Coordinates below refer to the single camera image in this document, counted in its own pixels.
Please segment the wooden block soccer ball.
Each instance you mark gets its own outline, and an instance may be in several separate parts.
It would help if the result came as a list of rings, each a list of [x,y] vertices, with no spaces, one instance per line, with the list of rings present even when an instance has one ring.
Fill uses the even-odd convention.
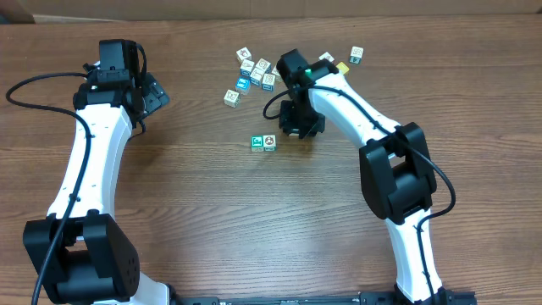
[[[263,136],[263,148],[266,152],[276,151],[276,135]]]

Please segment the wooden block green letter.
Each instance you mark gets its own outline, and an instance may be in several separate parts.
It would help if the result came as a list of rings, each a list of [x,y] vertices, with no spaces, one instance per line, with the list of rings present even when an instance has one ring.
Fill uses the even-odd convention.
[[[263,152],[263,137],[262,136],[252,136],[251,137],[251,151],[252,152]]]

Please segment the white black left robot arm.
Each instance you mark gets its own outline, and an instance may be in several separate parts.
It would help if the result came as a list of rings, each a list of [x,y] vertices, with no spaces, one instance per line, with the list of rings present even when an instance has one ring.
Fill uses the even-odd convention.
[[[176,304],[172,286],[142,273],[114,216],[125,146],[169,97],[147,72],[140,44],[105,40],[99,53],[73,97],[75,141],[58,195],[45,219],[25,225],[23,243],[38,273],[32,298],[45,291],[54,304]]]

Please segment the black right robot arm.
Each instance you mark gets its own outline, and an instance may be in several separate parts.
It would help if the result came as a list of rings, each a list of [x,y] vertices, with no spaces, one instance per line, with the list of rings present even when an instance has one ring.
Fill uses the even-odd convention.
[[[436,216],[430,209],[436,180],[449,179],[431,160],[422,129],[382,115],[327,59],[310,64],[293,49],[280,57],[277,70],[287,89],[277,96],[274,117],[285,134],[315,136],[330,119],[357,148],[363,198],[390,234],[395,301],[447,304],[451,294],[434,265],[429,221]]]

